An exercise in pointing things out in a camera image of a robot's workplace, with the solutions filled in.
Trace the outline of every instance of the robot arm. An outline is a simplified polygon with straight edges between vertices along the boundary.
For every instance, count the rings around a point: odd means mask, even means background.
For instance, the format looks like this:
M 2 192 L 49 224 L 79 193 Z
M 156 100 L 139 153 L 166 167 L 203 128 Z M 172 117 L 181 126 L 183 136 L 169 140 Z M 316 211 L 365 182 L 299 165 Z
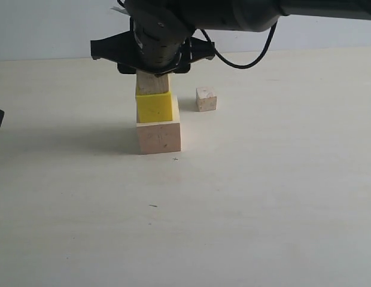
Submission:
M 125 0 L 122 5 L 131 16 L 130 31 L 92 41 L 92 57 L 118 63 L 122 74 L 136 70 L 156 75 L 186 73 L 193 62 L 216 55 L 211 41 L 192 37 L 196 29 L 263 32 L 290 14 L 371 20 L 371 0 L 217 2 Z

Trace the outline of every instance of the white wall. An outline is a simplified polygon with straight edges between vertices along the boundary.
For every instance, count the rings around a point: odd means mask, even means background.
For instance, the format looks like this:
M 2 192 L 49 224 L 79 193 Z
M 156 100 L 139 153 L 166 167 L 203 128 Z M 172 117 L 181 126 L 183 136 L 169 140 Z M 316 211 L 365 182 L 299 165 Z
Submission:
M 0 1 L 0 60 L 89 57 L 89 41 L 128 29 L 116 0 Z M 211 32 L 221 51 L 259 50 L 266 34 Z M 371 45 L 371 22 L 291 16 L 274 50 Z

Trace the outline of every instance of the wooden block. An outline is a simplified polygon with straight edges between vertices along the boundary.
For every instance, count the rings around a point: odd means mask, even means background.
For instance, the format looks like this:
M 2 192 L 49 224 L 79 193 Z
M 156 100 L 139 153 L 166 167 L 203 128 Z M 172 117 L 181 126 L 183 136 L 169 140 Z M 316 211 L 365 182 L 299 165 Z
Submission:
M 170 91 L 169 75 L 157 78 L 155 75 L 137 71 L 136 87 L 140 95 L 167 93 Z
M 201 87 L 196 89 L 196 103 L 199 112 L 215 111 L 217 96 L 213 88 Z
M 181 151 L 180 114 L 175 96 L 172 97 L 172 113 L 172 121 L 136 124 L 142 154 Z
M 172 121 L 172 95 L 169 75 L 160 78 L 138 71 L 136 75 L 136 106 L 140 123 Z

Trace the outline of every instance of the table surface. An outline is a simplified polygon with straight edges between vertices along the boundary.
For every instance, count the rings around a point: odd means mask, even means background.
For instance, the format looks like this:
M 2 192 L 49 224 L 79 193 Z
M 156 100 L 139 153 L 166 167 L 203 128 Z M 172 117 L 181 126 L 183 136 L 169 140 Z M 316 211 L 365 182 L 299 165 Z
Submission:
M 371 286 L 371 47 L 174 75 L 175 154 L 138 155 L 134 87 L 0 62 L 0 287 Z

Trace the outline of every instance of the black cable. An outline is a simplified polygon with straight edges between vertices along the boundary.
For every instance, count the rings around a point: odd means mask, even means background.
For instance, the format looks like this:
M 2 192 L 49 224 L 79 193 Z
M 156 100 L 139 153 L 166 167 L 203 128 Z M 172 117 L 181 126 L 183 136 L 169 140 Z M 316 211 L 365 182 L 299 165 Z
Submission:
M 275 34 L 275 31 L 276 31 L 276 27 L 277 27 L 277 22 L 275 24 L 273 24 L 273 26 L 271 27 L 270 31 L 269 31 L 269 35 L 268 35 L 268 39 L 267 41 L 265 42 L 265 46 L 264 46 L 264 49 L 263 51 L 261 52 L 261 54 L 259 55 L 259 57 L 257 59 L 255 59 L 255 61 L 253 61 L 252 63 L 250 64 L 247 64 L 247 65 L 237 65 L 237 64 L 234 64 L 230 61 L 228 61 L 226 58 L 223 57 L 223 55 L 221 55 L 215 48 L 215 45 L 213 44 L 211 38 L 208 36 L 207 32 L 205 32 L 205 30 L 201 29 L 204 37 L 206 38 L 206 40 L 212 45 L 214 51 L 215 51 L 215 54 L 216 56 L 222 60 L 225 64 L 227 64 L 228 66 L 230 67 L 233 67 L 235 69 L 241 69 L 241 70 L 245 70 L 245 69 L 249 69 L 249 68 L 252 68 L 253 66 L 257 65 L 263 58 L 264 56 L 266 55 L 266 53 L 268 52 L 268 49 L 269 49 L 269 46 L 270 46 L 270 43 L 272 42 L 272 39 L 273 39 L 273 35 Z
M 118 1 L 118 4 L 119 4 L 120 6 L 122 6 L 123 8 L 125 8 L 124 3 L 121 2 L 121 0 L 117 0 L 117 1 Z

